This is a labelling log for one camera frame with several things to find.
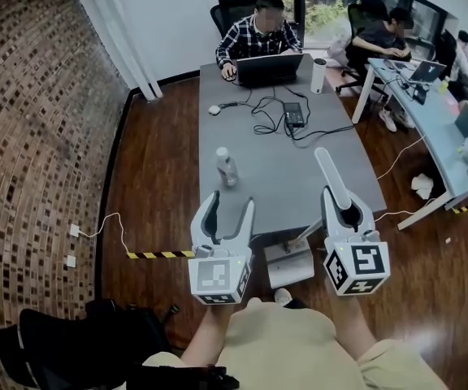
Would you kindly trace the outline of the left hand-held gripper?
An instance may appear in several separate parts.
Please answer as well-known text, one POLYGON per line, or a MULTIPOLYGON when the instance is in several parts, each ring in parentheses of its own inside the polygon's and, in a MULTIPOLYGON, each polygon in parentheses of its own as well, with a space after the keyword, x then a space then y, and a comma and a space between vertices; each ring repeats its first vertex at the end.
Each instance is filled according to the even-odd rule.
POLYGON ((255 201, 245 203, 236 230, 219 240, 215 190, 198 208, 190 225, 194 257, 188 261, 190 292, 203 305, 241 303, 252 273, 249 242, 254 229, 255 201))

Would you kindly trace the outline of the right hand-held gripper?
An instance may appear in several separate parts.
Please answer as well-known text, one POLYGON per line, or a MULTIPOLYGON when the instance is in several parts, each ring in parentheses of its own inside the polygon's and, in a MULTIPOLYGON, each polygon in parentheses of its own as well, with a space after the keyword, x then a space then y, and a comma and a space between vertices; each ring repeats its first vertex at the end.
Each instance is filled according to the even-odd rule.
POLYGON ((340 297, 372 294, 391 275, 388 243, 375 230, 371 208, 359 196, 351 200, 349 208, 340 208, 331 190, 323 189, 321 210, 328 235, 323 266, 340 297), (342 237, 354 232, 359 235, 342 237))

